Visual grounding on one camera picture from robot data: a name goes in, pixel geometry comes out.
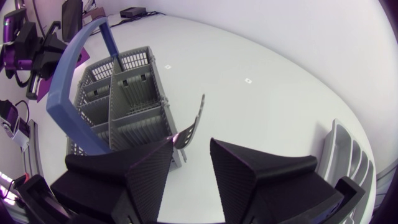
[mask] white wall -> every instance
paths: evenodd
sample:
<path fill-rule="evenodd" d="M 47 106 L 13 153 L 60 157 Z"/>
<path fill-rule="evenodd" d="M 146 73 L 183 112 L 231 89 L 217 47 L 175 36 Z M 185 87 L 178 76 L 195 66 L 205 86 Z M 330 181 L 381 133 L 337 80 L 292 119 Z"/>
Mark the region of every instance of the white wall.
<path fill-rule="evenodd" d="M 1 20 L 3 20 L 5 14 L 13 10 L 15 10 L 14 0 L 7 0 L 0 11 Z M 2 38 L 2 23 L 0 25 L 0 30 L 0 37 Z M 27 100 L 25 94 L 26 89 L 19 88 L 15 78 L 9 80 L 4 70 L 0 72 L 0 100 L 9 100 L 11 103 L 15 104 L 19 100 Z M 26 108 L 24 104 L 18 105 L 17 108 L 21 116 L 26 118 Z M 0 171 L 12 179 L 18 178 L 24 174 L 22 169 L 21 150 L 19 146 L 7 136 L 2 128 L 0 128 Z"/>
<path fill-rule="evenodd" d="M 378 0 L 121 1 L 228 30 L 285 56 L 354 111 L 377 172 L 398 158 L 398 46 Z"/>

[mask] white table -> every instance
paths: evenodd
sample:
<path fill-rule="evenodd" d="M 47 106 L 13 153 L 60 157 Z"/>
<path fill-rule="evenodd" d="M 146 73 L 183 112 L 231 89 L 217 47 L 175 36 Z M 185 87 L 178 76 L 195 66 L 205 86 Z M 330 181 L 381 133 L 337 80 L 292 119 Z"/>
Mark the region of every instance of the white table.
<path fill-rule="evenodd" d="M 281 156 L 317 156 L 338 118 L 374 162 L 357 117 L 311 74 L 277 53 L 229 32 L 170 16 L 154 16 L 112 28 L 120 52 L 149 45 L 178 130 L 194 121 L 201 94 L 205 108 L 188 162 L 167 178 L 160 222 L 224 221 L 210 157 L 210 138 Z M 88 39 L 89 61 L 75 70 L 71 101 L 85 67 L 108 55 L 101 34 Z M 29 103 L 39 124 L 44 176 L 52 184 L 66 171 L 65 133 L 40 103 Z M 376 176 L 363 223 L 373 211 Z"/>

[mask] blue plastic arm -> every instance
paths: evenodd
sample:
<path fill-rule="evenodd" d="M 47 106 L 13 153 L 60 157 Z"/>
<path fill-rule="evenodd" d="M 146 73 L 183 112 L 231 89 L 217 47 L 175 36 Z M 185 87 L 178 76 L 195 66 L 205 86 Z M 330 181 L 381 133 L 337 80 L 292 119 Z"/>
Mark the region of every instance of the blue plastic arm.
<path fill-rule="evenodd" d="M 83 45 L 98 26 L 109 54 L 112 57 L 118 56 L 118 48 L 106 18 L 97 19 L 87 24 L 77 33 L 62 54 L 55 69 L 47 99 L 47 112 L 61 129 L 89 155 L 104 154 L 111 150 L 80 117 L 77 109 L 69 100 L 69 92 L 73 72 Z"/>

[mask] gray plastic basket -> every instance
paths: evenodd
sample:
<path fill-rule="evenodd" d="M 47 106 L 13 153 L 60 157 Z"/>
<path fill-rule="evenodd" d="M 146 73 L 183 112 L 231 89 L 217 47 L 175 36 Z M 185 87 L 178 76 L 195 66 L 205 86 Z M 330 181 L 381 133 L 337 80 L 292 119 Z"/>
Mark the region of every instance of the gray plastic basket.
<path fill-rule="evenodd" d="M 108 57 L 87 67 L 74 105 L 91 130 L 113 151 L 131 149 L 177 134 L 149 47 L 123 52 L 115 60 Z M 71 139 L 67 153 L 85 154 Z M 175 149 L 170 170 L 181 165 Z"/>

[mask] black box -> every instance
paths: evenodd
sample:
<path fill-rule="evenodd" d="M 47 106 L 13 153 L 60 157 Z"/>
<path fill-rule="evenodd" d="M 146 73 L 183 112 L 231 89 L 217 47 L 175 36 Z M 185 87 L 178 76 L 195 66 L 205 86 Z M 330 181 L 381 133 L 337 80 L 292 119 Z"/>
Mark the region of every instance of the black box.
<path fill-rule="evenodd" d="M 134 18 L 136 16 L 140 16 L 144 12 L 147 12 L 147 9 L 144 7 L 130 7 L 128 9 L 120 11 L 120 17 Z"/>

